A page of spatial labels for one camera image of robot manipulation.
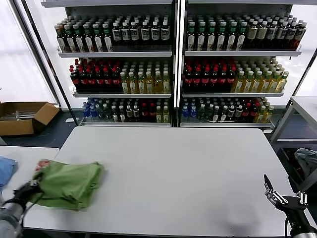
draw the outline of bottle label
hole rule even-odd
[[[208,42],[207,42],[207,50],[208,51],[212,51],[213,43],[214,43],[214,36],[209,36]]]
[[[198,37],[198,43],[197,43],[197,50],[202,51],[203,50],[203,44],[204,44],[205,37],[199,36]]]
[[[144,83],[143,82],[139,82],[139,89],[140,89],[140,93],[144,94]]]
[[[129,93],[129,89],[128,89],[128,84],[127,83],[122,83],[122,89],[123,89],[123,93]]]
[[[157,122],[161,123],[162,122],[162,116],[161,115],[157,115]]]
[[[242,82],[237,82],[236,89],[234,90],[235,93],[240,93],[241,91]]]
[[[159,32],[160,32],[159,28],[152,28],[151,31],[152,31],[152,40],[154,41],[159,40]]]
[[[103,44],[101,42],[101,38],[100,37],[95,37],[95,42],[96,42],[96,45],[97,45],[98,52],[102,52],[103,51]]]
[[[73,38],[67,38],[67,42],[69,44],[70,50],[72,52],[76,52],[76,47]]]
[[[135,93],[135,83],[130,83],[131,93]]]
[[[129,29],[121,29],[122,39],[124,41],[131,40],[130,30]]]
[[[59,44],[61,51],[66,52],[66,45],[65,45],[64,40],[62,38],[58,38],[57,41],[58,41],[58,44]]]
[[[267,28],[259,28],[258,29],[258,32],[257,32],[257,36],[256,38],[259,39],[259,40],[262,40],[265,38],[265,35],[266,35],[266,32],[267,32]]]
[[[125,122],[125,116],[123,114],[120,115],[121,122]]]
[[[227,50],[228,50],[228,51],[232,50],[233,43],[234,43],[234,40],[235,40],[235,39],[236,39],[235,36],[229,36],[228,45],[227,45]]]
[[[194,50],[194,41],[195,41],[195,36],[188,37],[188,51]]]
[[[169,92],[169,82],[163,82],[163,91],[164,93]]]
[[[114,122],[118,122],[118,116],[117,115],[112,115],[112,117],[113,117],[113,121]]]
[[[217,50],[218,51],[221,51],[223,42],[224,42],[224,36],[219,36],[218,42],[217,42]]]
[[[168,115],[163,115],[164,123],[168,123]]]
[[[105,42],[106,42],[108,52],[112,52],[112,43],[111,43],[110,37],[108,36],[105,37]]]
[[[295,36],[296,29],[288,28],[285,39],[292,40]]]
[[[133,41],[138,41],[140,39],[138,28],[130,29],[130,34]]]
[[[244,38],[245,38],[244,35],[241,35],[241,36],[238,37],[238,42],[237,42],[236,51],[240,51],[240,50],[242,49],[243,42],[244,42]]]
[[[246,86],[244,87],[243,92],[244,92],[244,93],[248,93],[249,90],[250,90],[250,86],[251,86],[251,82],[247,82],[247,83],[246,83]]]
[[[77,37],[77,38],[76,38],[76,42],[77,42],[79,51],[80,51],[80,52],[85,52],[84,44],[83,44],[82,39],[79,38],[79,37]]]
[[[150,39],[150,29],[141,29],[142,40],[147,41]]]
[[[86,40],[89,52],[94,52],[94,46],[93,46],[93,42],[91,41],[91,38],[86,37],[85,40]]]
[[[169,40],[169,28],[161,28],[162,40]]]
[[[122,40],[121,30],[120,29],[113,29],[112,30],[112,34],[113,34],[113,39],[115,41],[121,41]]]

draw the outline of red label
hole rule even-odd
[[[209,79],[208,78],[203,78],[202,83],[208,83]]]

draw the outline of yellow bottle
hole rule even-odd
[[[264,113],[263,115],[263,119],[262,119],[262,123],[269,123],[272,115],[273,115],[273,111],[274,107],[273,106],[269,106],[268,111]]]
[[[150,71],[147,71],[147,80],[146,80],[146,87],[148,94],[153,94],[154,84],[153,84],[153,78]]]
[[[160,72],[155,72],[155,85],[154,85],[154,91],[156,94],[163,93],[163,83],[162,79],[160,77]]]
[[[288,76],[289,72],[288,71],[284,71],[283,75],[282,75],[282,80],[280,80],[280,82],[278,83],[277,87],[276,87],[276,92],[277,93],[281,93],[285,87],[285,84],[287,83],[287,76]]]
[[[128,77],[125,76],[124,72],[120,73],[120,77],[121,77],[121,85],[122,85],[123,93],[124,94],[131,93]]]
[[[244,78],[241,86],[241,93],[248,93],[250,91],[253,74],[253,71],[249,71],[248,76]]]
[[[259,114],[254,118],[254,123],[261,123],[265,113],[265,106],[261,106]]]
[[[143,75],[143,72],[138,72],[138,76],[139,76],[138,84],[139,84],[140,94],[146,94],[147,93],[147,84],[146,84],[146,80],[145,80],[145,77]]]
[[[258,91],[258,87],[260,85],[260,82],[262,80],[262,72],[257,71],[256,72],[256,77],[253,77],[251,86],[250,86],[250,93],[256,93]]]
[[[267,88],[267,93],[275,93],[277,84],[279,82],[279,77],[280,77],[281,72],[280,71],[276,71],[274,73],[274,77],[271,77],[271,82]]]

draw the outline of metal shelf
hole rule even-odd
[[[58,53],[62,58],[170,57],[172,51]]]
[[[81,126],[118,126],[118,127],[171,127],[171,123],[152,123],[152,122],[86,122]]]
[[[183,93],[182,96],[184,98],[260,98],[260,97],[282,97],[284,92],[281,93]]]
[[[181,122],[180,127],[230,127],[230,128],[272,128],[271,123],[208,123],[208,122]]]
[[[171,94],[73,93],[75,98],[170,98]]]
[[[171,4],[171,0],[45,0],[43,7]]]
[[[185,56],[289,56],[301,55],[300,51],[185,51]]]

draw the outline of bottle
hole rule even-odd
[[[225,38],[225,29],[226,29],[227,23],[222,21],[220,23],[220,29],[219,29],[219,34],[218,34],[218,41],[217,41],[217,51],[221,51],[223,48],[223,43],[224,43],[224,38]]]
[[[237,22],[232,21],[231,26],[230,26],[228,40],[226,42],[227,51],[231,51],[234,49],[233,47],[234,47],[235,39],[236,39],[236,27],[237,27]]]
[[[189,22],[189,29],[187,32],[187,49],[188,51],[193,51],[194,48],[194,44],[195,44],[195,22],[191,21]]]
[[[206,23],[204,21],[201,21],[199,23],[199,29],[197,34],[197,50],[202,51],[204,42],[205,42],[205,25]]]
[[[210,22],[209,32],[206,36],[206,38],[207,38],[207,51],[214,50],[214,39],[216,37],[216,34],[214,32],[215,26],[216,26],[216,23],[214,21]]]
[[[245,21],[241,23],[240,33],[237,40],[236,51],[240,51],[243,48],[247,25],[248,23]]]
[[[262,123],[269,123],[270,119],[273,115],[272,111],[274,110],[274,106],[269,106],[268,111],[264,112],[263,118],[262,118]]]
[[[250,93],[256,93],[258,91],[258,87],[262,81],[262,72],[257,71],[256,77],[253,77],[251,86],[250,86]]]

